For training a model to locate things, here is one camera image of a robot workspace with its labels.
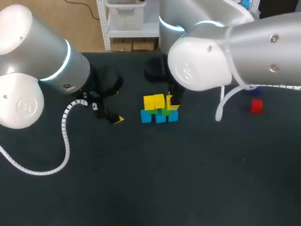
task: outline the white cable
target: white cable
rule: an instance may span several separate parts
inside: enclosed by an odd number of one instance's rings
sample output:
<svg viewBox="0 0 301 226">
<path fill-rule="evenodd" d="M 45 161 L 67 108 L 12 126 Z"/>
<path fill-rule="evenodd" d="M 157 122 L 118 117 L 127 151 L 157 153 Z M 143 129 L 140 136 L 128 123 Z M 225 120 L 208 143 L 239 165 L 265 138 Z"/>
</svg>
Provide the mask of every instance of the white cable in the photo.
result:
<svg viewBox="0 0 301 226">
<path fill-rule="evenodd" d="M 247 85 L 249 86 L 250 89 L 255 89 L 256 87 L 275 87 L 275 88 L 283 88 L 283 89 L 294 89 L 294 90 L 301 90 L 301 86 L 284 86 L 284 85 Z M 224 105 L 227 103 L 227 101 L 236 93 L 238 93 L 239 91 L 243 90 L 244 88 L 242 86 L 237 86 L 234 89 L 232 89 L 229 93 L 227 93 L 227 95 L 225 96 L 225 98 L 221 98 L 220 104 L 218 105 L 217 109 L 216 109 L 216 114 L 215 114 L 215 120 L 216 121 L 221 121 L 222 120 L 222 112 L 223 112 L 223 108 Z"/>
<path fill-rule="evenodd" d="M 69 140 L 68 140 L 68 136 L 67 136 L 67 131 L 66 131 L 66 120 L 69 114 L 69 111 L 71 110 L 71 108 L 73 108 L 75 105 L 78 104 L 82 104 L 87 106 L 88 103 L 86 100 L 76 100 L 73 101 L 71 104 L 69 104 L 66 108 L 66 110 L 63 113 L 63 118 L 62 118 L 62 134 L 63 134 L 63 139 L 65 142 L 65 149 L 66 149 L 66 154 L 65 154 L 65 158 L 64 161 L 62 162 L 62 164 L 57 167 L 56 169 L 50 170 L 50 171 L 46 171 L 46 172 L 37 172 L 37 171 L 32 171 L 29 169 L 24 168 L 23 166 L 21 166 L 20 164 L 18 164 L 12 157 L 10 157 L 10 155 L 0 146 L 0 152 L 4 155 L 4 157 L 17 169 L 23 171 L 24 173 L 27 174 L 31 174 L 31 175 L 35 175 L 35 176 L 46 176 L 46 175 L 50 175 L 50 174 L 54 174 L 57 173 L 58 171 L 60 171 L 62 168 L 64 168 L 69 160 L 69 156 L 70 156 L 70 146 L 69 146 Z"/>
</svg>

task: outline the yellow block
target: yellow block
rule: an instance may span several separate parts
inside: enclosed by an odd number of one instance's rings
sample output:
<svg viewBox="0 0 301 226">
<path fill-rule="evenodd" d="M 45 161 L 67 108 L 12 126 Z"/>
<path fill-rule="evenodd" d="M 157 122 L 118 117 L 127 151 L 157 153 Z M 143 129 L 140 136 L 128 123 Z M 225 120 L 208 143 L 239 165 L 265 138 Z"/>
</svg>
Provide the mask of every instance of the yellow block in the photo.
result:
<svg viewBox="0 0 301 226">
<path fill-rule="evenodd" d="M 124 118 L 122 118 L 121 116 L 119 116 L 119 121 L 116 122 L 116 123 L 114 123 L 114 124 L 117 124 L 117 123 L 119 123 L 119 122 L 121 122 L 121 121 L 124 121 Z"/>
<path fill-rule="evenodd" d="M 180 105 L 171 105 L 170 99 L 171 99 L 172 96 L 173 95 L 167 95 L 166 96 L 167 109 L 168 110 L 177 110 L 180 107 Z"/>
<path fill-rule="evenodd" d="M 154 95 L 154 99 L 155 99 L 155 108 L 156 109 L 165 108 L 164 94 Z"/>
<path fill-rule="evenodd" d="M 154 96 L 144 96 L 144 109 L 148 110 L 155 110 L 155 98 Z"/>
</svg>

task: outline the cardboard box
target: cardboard box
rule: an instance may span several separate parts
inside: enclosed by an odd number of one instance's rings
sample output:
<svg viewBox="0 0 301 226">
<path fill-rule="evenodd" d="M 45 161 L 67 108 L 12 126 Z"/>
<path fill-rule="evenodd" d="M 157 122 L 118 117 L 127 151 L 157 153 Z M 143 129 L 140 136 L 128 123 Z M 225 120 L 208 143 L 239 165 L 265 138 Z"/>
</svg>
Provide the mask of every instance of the cardboard box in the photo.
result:
<svg viewBox="0 0 301 226">
<path fill-rule="evenodd" d="M 112 38 L 111 51 L 131 52 L 133 49 L 133 38 Z"/>
<path fill-rule="evenodd" d="M 157 38 L 134 38 L 133 51 L 154 51 Z"/>
</svg>

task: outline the storage bin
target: storage bin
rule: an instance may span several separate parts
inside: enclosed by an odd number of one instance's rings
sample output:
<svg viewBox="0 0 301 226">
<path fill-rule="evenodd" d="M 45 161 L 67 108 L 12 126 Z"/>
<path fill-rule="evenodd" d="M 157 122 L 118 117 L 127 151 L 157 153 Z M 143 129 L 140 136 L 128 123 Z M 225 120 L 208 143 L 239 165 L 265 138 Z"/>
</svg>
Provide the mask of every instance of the storage bin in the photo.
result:
<svg viewBox="0 0 301 226">
<path fill-rule="evenodd" d="M 146 0 L 107 0 L 111 25 L 117 31 L 141 30 L 144 23 Z"/>
</svg>

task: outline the screw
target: screw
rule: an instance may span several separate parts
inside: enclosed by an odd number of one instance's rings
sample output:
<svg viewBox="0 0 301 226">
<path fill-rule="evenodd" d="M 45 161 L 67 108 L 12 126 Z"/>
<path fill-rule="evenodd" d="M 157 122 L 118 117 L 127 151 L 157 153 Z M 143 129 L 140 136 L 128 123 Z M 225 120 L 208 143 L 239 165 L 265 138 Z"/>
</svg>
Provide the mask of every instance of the screw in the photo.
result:
<svg viewBox="0 0 301 226">
<path fill-rule="evenodd" d="M 270 40 L 272 43 L 275 43 L 279 39 L 279 36 L 277 34 L 273 35 Z"/>
<path fill-rule="evenodd" d="M 279 71 L 279 67 L 277 65 L 271 65 L 271 67 L 269 68 L 269 70 L 271 72 L 277 72 L 277 71 Z"/>
<path fill-rule="evenodd" d="M 70 85 L 70 84 L 65 84 L 65 85 L 63 85 L 63 87 L 64 87 L 65 89 L 70 89 L 71 85 Z"/>
</svg>

